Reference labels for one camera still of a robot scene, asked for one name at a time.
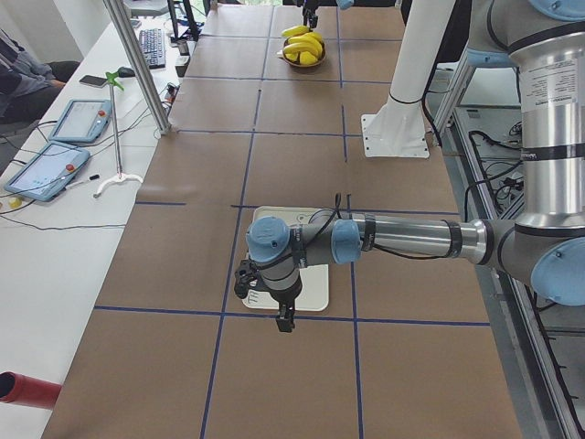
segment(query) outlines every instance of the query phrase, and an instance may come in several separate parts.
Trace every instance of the blue joint cap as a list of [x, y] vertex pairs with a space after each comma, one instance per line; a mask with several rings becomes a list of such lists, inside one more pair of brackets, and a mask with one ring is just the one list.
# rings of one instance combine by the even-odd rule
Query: blue joint cap
[[354, 5], [354, 0], [336, 0], [339, 9], [342, 11], [345, 9], [349, 9], [351, 6]]
[[336, 263], [355, 262], [362, 252], [357, 223], [352, 219], [338, 219], [331, 232], [331, 253]]
[[516, 64], [504, 52], [488, 52], [487, 50], [467, 49], [467, 62], [472, 67], [502, 69], [515, 67]]
[[530, 4], [545, 16], [560, 21], [585, 20], [585, 2], [583, 0], [528, 0]]
[[585, 305], [585, 238], [564, 241], [537, 262], [530, 283], [538, 295], [561, 305]]
[[250, 257], [255, 262], [273, 261], [289, 245], [290, 229], [276, 217], [260, 218], [250, 224], [246, 232], [246, 242]]

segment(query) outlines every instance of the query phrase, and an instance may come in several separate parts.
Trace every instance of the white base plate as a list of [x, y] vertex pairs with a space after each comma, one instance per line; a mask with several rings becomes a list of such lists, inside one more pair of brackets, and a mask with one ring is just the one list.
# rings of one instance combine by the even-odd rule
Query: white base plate
[[[254, 220], [263, 217], [277, 217], [289, 225], [307, 224], [318, 209], [279, 208], [262, 206], [254, 210]], [[303, 291], [295, 301], [297, 311], [323, 311], [329, 305], [329, 267], [316, 265], [301, 270]], [[263, 291], [250, 290], [242, 300], [245, 306], [254, 309], [278, 309], [278, 303]]]
[[361, 118], [366, 157], [429, 157], [429, 147], [424, 138], [424, 122], [421, 115], [416, 115], [418, 122], [414, 124], [416, 132], [403, 133], [403, 138], [399, 135], [389, 135], [389, 133], [385, 133], [385, 138], [380, 134], [367, 134], [367, 128], [376, 116], [377, 114], [362, 114]]

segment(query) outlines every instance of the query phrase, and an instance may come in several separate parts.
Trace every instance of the computer mouse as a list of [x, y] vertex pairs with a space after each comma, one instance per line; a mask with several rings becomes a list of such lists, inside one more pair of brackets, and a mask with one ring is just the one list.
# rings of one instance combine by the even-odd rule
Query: computer mouse
[[120, 67], [118, 69], [118, 76], [120, 76], [120, 78], [131, 78], [136, 76], [136, 73], [134, 73], [134, 70], [129, 67]]

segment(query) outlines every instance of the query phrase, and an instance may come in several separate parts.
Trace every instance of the yellow object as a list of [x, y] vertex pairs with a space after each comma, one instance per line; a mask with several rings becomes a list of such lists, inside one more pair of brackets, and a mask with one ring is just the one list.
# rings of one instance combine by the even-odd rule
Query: yellow object
[[302, 35], [302, 34], [306, 34], [307, 32], [309, 32], [311, 29], [308, 26], [294, 26], [294, 27], [289, 27], [288, 29], [284, 29], [282, 31], [282, 36], [285, 38], [288, 37], [294, 37], [295, 35]]
[[289, 53], [298, 53], [298, 52], [309, 52], [315, 58], [319, 59], [319, 50], [314, 46], [314, 44], [303, 42], [303, 43], [292, 43], [288, 46], [284, 46], [282, 49], [282, 53], [284, 55], [288, 55]]
[[8, 199], [8, 206], [11, 209], [18, 209], [22, 205], [22, 198], [21, 197], [11, 197]]
[[317, 58], [321, 58], [323, 54], [323, 46], [321, 43], [317, 41], [315, 38], [308, 37], [309, 34], [300, 35], [298, 37], [290, 37], [288, 39], [289, 44], [294, 43], [308, 43], [314, 46], [317, 49]]
[[313, 39], [316, 39], [320, 43], [323, 43], [323, 36], [319, 32], [315, 32], [314, 30], [312, 30], [311, 32], [307, 32], [305, 35], [307, 37], [311, 37]]
[[312, 66], [313, 64], [316, 64], [318, 60], [319, 58], [310, 52], [301, 52], [300, 61], [302, 66]]
[[296, 62], [299, 60], [299, 53], [289, 53], [284, 55], [290, 62]]

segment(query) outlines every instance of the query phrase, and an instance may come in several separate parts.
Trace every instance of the smartphone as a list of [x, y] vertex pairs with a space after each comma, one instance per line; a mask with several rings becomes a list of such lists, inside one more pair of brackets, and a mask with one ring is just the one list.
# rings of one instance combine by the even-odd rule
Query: smartphone
[[105, 78], [100, 78], [99, 76], [91, 75], [85, 75], [83, 78], [80, 79], [81, 84], [90, 85], [91, 87], [98, 88], [103, 87], [104, 85], [106, 85], [107, 82], [108, 80], [106, 80]]

